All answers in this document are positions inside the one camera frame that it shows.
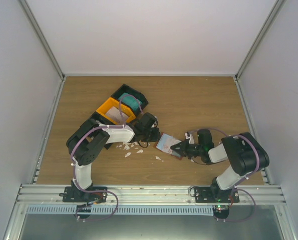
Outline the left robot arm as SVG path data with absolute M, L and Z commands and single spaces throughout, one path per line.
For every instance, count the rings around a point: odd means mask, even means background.
M 102 149 L 112 143 L 153 143 L 160 139 L 157 118 L 146 112 L 131 123 L 107 125 L 90 118 L 67 140 L 72 160 L 74 196 L 81 202 L 91 198 L 92 162 Z

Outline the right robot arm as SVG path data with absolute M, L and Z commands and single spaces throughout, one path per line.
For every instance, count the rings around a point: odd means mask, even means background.
M 218 146 L 214 145 L 209 128 L 195 132 L 198 143 L 194 143 L 193 131 L 189 131 L 185 140 L 170 149 L 181 157 L 200 157 L 205 165 L 229 161 L 230 166 L 210 185 L 210 196 L 217 203 L 228 197 L 228 190 L 233 192 L 235 186 L 269 165 L 268 154 L 249 132 L 225 135 Z

